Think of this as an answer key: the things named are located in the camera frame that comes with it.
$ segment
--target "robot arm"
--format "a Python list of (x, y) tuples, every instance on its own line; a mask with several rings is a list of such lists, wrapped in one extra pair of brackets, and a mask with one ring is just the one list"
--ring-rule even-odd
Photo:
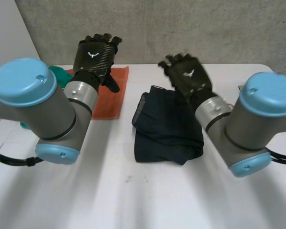
[(122, 40), (109, 34), (80, 41), (64, 91), (40, 60), (19, 59), (0, 67), (0, 118), (25, 123), (40, 138), (36, 155), (56, 164), (73, 164), (82, 147), (98, 98), (99, 85), (118, 92), (110, 76)]
[(257, 73), (245, 84), (232, 108), (212, 92), (212, 84), (196, 58), (166, 57), (160, 62), (172, 86), (187, 100), (222, 159), (236, 177), (270, 164), (265, 148), (274, 135), (286, 132), (286, 75)]

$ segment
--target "black cable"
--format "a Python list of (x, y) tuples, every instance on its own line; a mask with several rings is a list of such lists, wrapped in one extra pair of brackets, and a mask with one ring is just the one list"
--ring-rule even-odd
[(35, 164), (37, 164), (41, 161), (43, 161), (43, 160), (40, 159), (39, 157), (30, 157), (30, 158), (23, 160), (23, 159), (15, 159), (15, 158), (7, 157), (7, 156), (0, 154), (0, 162), (4, 163), (6, 165), (9, 165), (9, 166), (28, 166), (28, 167), (30, 167), (30, 166), (34, 166)]
[(277, 159), (277, 158), (272, 158), (272, 161), (286, 165), (286, 160)]
[(274, 152), (268, 148), (266, 148), (266, 149), (270, 152), (270, 155), (272, 156), (272, 160), (274, 162), (286, 165), (286, 155), (278, 154), (278, 153), (276, 153), (276, 152)]

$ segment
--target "white logo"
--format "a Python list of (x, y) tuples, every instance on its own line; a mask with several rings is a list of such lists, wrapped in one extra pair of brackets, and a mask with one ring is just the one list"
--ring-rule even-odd
[(88, 52), (88, 55), (91, 56), (91, 58), (97, 56), (98, 54), (99, 54), (99, 53), (97, 53), (97, 54), (91, 54), (90, 52)]
[(184, 76), (192, 77), (195, 69), (193, 69), (190, 73), (183, 73)]

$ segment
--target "black ring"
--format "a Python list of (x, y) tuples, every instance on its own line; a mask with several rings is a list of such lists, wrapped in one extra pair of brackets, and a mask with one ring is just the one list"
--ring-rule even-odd
[(234, 142), (234, 141), (229, 137), (226, 128), (224, 129), (224, 133), (225, 133), (226, 138), (227, 138), (233, 145), (235, 145), (236, 147), (238, 147), (238, 148), (240, 148), (240, 149), (255, 152), (255, 151), (260, 151), (260, 150), (262, 150), (262, 149), (265, 148), (265, 147), (263, 147), (263, 148), (260, 148), (260, 149), (249, 149), (249, 148), (243, 147), (243, 146), (239, 145), (238, 143)]
[(76, 112), (74, 111), (74, 120), (73, 120), (71, 126), (66, 131), (64, 131), (60, 135), (57, 135), (57, 136), (54, 136), (54, 137), (41, 137), (41, 138), (43, 140), (46, 140), (46, 141), (52, 141), (52, 140), (61, 138), (61, 137), (65, 136), (67, 133), (69, 133), (73, 129), (73, 127), (75, 126), (75, 123), (76, 123)]
[(227, 112), (227, 113), (223, 113), (219, 116), (217, 116), (215, 119), (213, 119), (211, 122), (209, 122), (209, 124), (206, 126), (205, 131), (208, 133), (209, 129), (211, 128), (211, 126), (216, 123), (219, 119), (222, 119), (224, 117), (227, 117), (230, 115), (231, 112)]
[(83, 106), (84, 108), (86, 108), (89, 111), (89, 113), (92, 116), (92, 110), (90, 109), (90, 107), (87, 104), (83, 103), (82, 101), (76, 100), (76, 99), (70, 99), (69, 98), (68, 100), (70, 102), (73, 102), (73, 103), (76, 103), (76, 104), (79, 104), (79, 105)]

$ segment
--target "light blue joint cap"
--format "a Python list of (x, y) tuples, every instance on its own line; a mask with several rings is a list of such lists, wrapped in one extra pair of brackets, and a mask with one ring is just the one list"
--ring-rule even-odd
[(258, 116), (286, 116), (286, 75), (254, 74), (244, 85), (240, 101), (244, 108)]
[(40, 60), (17, 59), (0, 67), (0, 101), (6, 105), (40, 104), (54, 93), (56, 86), (55, 75)]
[(37, 157), (44, 161), (55, 164), (71, 165), (76, 162), (80, 151), (70, 147), (53, 144), (37, 144), (35, 153)]
[(236, 177), (245, 177), (253, 174), (271, 163), (270, 153), (262, 153), (230, 165), (228, 169)]

